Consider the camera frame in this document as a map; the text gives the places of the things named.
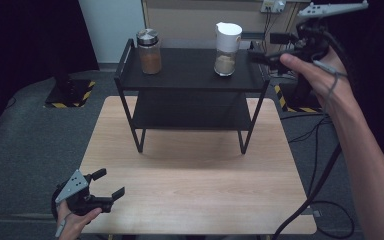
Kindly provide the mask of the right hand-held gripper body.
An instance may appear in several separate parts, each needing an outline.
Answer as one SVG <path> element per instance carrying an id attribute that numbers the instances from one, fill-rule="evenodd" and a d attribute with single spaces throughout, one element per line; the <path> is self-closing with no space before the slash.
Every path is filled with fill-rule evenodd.
<path id="1" fill-rule="evenodd" d="M 302 19 L 296 26 L 298 40 L 294 51 L 304 61 L 316 61 L 327 55 L 330 47 L 346 62 L 344 48 L 337 38 L 329 32 L 326 19 L 337 15 L 365 10 L 367 0 L 358 3 L 315 4 L 311 2 L 297 14 Z"/>

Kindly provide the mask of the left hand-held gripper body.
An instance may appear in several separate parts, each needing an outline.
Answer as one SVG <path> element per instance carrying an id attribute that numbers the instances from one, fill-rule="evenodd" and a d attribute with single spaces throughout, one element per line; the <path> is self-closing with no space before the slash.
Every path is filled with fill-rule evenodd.
<path id="1" fill-rule="evenodd" d="M 103 213 L 110 213 L 114 200 L 112 197 L 96 197 L 90 193 L 91 174 L 83 175 L 79 169 L 65 182 L 58 184 L 51 198 L 51 212 L 57 216 L 57 208 L 65 200 L 70 211 L 78 216 L 84 216 L 95 208 L 101 208 Z"/>

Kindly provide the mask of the black two-tier metal rack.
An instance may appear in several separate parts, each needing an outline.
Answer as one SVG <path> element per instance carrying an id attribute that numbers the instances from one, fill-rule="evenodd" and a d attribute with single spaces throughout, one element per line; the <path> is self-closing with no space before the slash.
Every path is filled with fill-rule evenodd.
<path id="1" fill-rule="evenodd" d="M 222 77 L 213 49 L 163 48 L 162 70 L 145 74 L 139 48 L 126 43 L 114 81 L 139 152 L 148 129 L 235 131 L 247 151 L 269 84 L 266 70 L 236 55 L 236 69 Z"/>

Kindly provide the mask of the glass spice jar metal lid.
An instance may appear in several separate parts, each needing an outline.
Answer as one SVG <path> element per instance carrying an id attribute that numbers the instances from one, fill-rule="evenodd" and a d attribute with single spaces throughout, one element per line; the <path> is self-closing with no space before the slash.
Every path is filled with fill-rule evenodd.
<path id="1" fill-rule="evenodd" d="M 160 39 L 154 29 L 143 29 L 136 34 L 137 48 L 142 71 L 145 74 L 157 74 L 162 69 Z"/>

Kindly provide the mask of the person's left hand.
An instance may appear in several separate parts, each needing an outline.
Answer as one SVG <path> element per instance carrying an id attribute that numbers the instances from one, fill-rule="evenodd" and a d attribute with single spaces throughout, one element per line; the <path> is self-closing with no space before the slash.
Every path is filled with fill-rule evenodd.
<path id="1" fill-rule="evenodd" d="M 101 212 L 101 208 L 95 208 L 84 216 L 78 216 L 70 211 L 66 201 L 62 201 L 57 208 L 56 239 L 77 240 L 84 227 L 93 221 Z"/>

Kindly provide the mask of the person's right hand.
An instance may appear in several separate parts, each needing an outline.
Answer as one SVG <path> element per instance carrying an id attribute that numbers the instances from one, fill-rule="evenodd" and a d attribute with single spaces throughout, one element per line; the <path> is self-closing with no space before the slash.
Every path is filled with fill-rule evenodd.
<path id="1" fill-rule="evenodd" d="M 291 54 L 283 54 L 280 61 L 305 77 L 324 111 L 330 116 L 338 116 L 343 111 L 353 112 L 358 108 L 345 67 L 332 48 L 329 48 L 319 65 L 305 62 Z"/>

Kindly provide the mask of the white power strip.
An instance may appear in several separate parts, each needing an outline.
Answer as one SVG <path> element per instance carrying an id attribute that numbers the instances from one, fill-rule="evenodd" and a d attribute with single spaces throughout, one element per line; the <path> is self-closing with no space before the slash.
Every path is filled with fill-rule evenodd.
<path id="1" fill-rule="evenodd" d="M 260 11 L 262 13 L 279 14 L 284 11 L 285 7 L 286 7 L 285 0 L 263 0 Z"/>

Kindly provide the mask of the black stand base striped tape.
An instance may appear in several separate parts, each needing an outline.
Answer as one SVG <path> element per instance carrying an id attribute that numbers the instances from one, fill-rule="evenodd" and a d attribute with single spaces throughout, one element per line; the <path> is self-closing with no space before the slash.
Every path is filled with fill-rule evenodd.
<path id="1" fill-rule="evenodd" d="M 279 103 L 286 112 L 321 112 L 312 87 L 303 75 L 299 75 L 294 83 L 279 83 L 274 87 Z"/>
<path id="2" fill-rule="evenodd" d="M 72 79 L 61 66 L 53 66 L 51 72 L 55 85 L 45 100 L 48 108 L 82 107 L 90 96 L 95 82 L 89 79 Z"/>

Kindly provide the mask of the black curtain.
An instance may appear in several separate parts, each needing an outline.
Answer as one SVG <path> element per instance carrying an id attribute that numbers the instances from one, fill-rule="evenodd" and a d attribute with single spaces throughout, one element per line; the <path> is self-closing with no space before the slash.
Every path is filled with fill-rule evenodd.
<path id="1" fill-rule="evenodd" d="M 0 0 L 0 117 L 18 90 L 97 68 L 79 0 Z"/>
<path id="2" fill-rule="evenodd" d="M 339 17 L 333 24 L 356 67 L 355 78 L 345 69 L 352 92 L 384 153 L 384 0 L 374 0 L 366 13 Z"/>

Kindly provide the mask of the light wooden cabinet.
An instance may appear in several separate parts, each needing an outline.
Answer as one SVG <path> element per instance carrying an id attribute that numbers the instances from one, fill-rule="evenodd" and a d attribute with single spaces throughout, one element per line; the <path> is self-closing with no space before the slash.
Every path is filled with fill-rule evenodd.
<path id="1" fill-rule="evenodd" d="M 243 32 L 265 32 L 266 50 L 280 49 L 269 42 L 271 33 L 293 32 L 297 13 L 311 0 L 285 0 L 282 13 L 262 13 L 263 0 L 142 0 L 145 23 L 159 32 L 168 48 L 214 48 L 215 26 L 235 23 Z"/>

